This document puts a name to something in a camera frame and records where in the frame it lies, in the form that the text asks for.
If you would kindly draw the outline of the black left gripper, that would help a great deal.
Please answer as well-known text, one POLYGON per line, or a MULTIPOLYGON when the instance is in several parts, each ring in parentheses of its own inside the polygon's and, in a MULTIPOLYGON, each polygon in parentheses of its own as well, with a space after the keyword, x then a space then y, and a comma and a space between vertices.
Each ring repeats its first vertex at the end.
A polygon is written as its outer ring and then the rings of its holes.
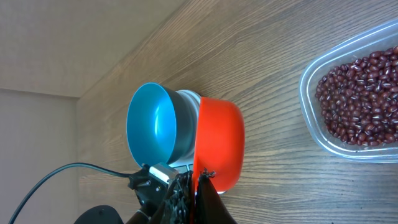
POLYGON ((150 167, 144 164, 140 171, 128 175, 128 187, 135 191, 141 206, 128 223, 147 223, 160 207, 171 185, 153 176, 149 172, 150 167))

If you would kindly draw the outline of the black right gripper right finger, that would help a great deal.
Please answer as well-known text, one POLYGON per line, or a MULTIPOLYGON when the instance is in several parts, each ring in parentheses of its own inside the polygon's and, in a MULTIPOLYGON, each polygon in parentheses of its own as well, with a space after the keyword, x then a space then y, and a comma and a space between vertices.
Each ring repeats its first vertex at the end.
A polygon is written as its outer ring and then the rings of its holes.
POLYGON ((195 196, 196 224, 237 224, 230 215, 211 180, 215 171, 205 169, 198 178, 195 196))

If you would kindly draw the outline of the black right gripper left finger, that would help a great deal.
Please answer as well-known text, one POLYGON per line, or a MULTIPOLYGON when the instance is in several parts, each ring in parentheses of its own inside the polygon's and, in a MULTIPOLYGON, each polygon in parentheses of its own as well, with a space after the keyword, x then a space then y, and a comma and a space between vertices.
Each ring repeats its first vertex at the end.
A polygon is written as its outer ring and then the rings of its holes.
POLYGON ((178 174, 148 224, 190 224, 193 190, 192 171, 178 174))

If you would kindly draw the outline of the red scoop blue handle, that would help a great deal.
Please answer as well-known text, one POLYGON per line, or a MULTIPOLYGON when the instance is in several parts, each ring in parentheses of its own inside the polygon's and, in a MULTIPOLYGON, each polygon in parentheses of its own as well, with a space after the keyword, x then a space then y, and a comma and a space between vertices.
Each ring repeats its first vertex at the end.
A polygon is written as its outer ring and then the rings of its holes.
POLYGON ((201 97, 192 175, 196 195, 198 178, 205 169, 215 171, 211 182, 218 194, 236 185, 243 168, 244 145, 244 120, 240 109, 230 101, 201 97))

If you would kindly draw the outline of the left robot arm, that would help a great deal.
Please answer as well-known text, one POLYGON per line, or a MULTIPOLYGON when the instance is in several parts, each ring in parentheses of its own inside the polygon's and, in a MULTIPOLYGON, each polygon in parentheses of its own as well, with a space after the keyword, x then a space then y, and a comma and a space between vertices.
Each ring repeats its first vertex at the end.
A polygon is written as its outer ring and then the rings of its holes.
MULTIPOLYGON (((164 163, 154 166, 144 164, 133 174, 105 170, 107 174, 129 179, 128 187, 135 191, 140 209, 128 220, 129 223, 148 223, 159 209, 172 180, 178 171, 164 163)), ((123 224, 119 213, 111 206, 99 205, 80 215, 75 224, 123 224)))

